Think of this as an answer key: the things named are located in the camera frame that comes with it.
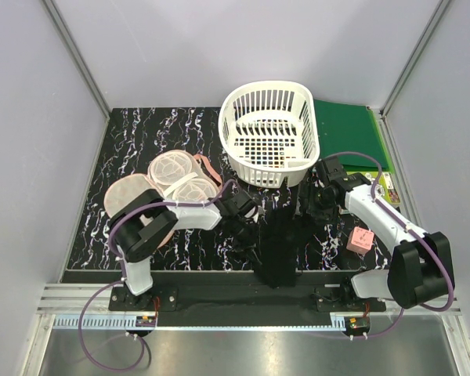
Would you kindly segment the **black bra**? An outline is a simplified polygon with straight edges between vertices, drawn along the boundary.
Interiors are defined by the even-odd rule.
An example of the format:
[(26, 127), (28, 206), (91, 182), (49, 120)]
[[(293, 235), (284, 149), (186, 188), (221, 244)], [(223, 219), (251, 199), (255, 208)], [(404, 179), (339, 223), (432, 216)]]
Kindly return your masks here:
[(259, 227), (260, 269), (258, 279), (271, 288), (294, 287), (298, 274), (298, 253), (316, 230), (316, 221), (299, 214), (299, 187), (290, 188), (291, 202), (271, 210)]

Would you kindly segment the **pink mesh bra laundry bag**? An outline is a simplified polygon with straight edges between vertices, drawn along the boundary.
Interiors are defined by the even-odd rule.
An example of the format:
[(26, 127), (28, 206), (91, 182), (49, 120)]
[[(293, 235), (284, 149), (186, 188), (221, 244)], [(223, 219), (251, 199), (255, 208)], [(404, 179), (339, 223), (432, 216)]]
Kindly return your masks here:
[(165, 201), (201, 202), (220, 196), (222, 179), (200, 154), (183, 150), (165, 152), (150, 162), (146, 173), (125, 176), (110, 185), (103, 199), (110, 219), (147, 189), (156, 190)]

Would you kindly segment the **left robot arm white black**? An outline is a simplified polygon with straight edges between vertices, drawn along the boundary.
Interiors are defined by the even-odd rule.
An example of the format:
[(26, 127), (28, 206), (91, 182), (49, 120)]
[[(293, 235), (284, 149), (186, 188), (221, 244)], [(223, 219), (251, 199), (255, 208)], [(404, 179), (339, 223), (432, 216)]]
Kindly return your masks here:
[(208, 201), (165, 201), (147, 189), (110, 219), (108, 245), (122, 267), (128, 288), (126, 301), (138, 310), (153, 302), (150, 258), (170, 233), (177, 230), (214, 230), (218, 227), (243, 248), (255, 242), (259, 206), (244, 191)]

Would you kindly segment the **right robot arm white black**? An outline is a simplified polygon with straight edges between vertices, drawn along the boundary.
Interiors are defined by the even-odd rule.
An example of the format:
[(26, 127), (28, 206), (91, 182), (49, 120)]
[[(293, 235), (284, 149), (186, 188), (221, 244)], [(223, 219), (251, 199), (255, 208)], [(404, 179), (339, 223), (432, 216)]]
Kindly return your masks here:
[(339, 157), (333, 154), (315, 164), (318, 183), (310, 177), (299, 183), (300, 211), (316, 223), (331, 223), (345, 210), (365, 224), (352, 231), (350, 247), (370, 244), (376, 236), (391, 253), (388, 269), (358, 272), (340, 283), (341, 304), (354, 311), (368, 299), (380, 298), (403, 309), (448, 310), (455, 289), (448, 238), (413, 224), (378, 194), (376, 181), (360, 172), (348, 173)]

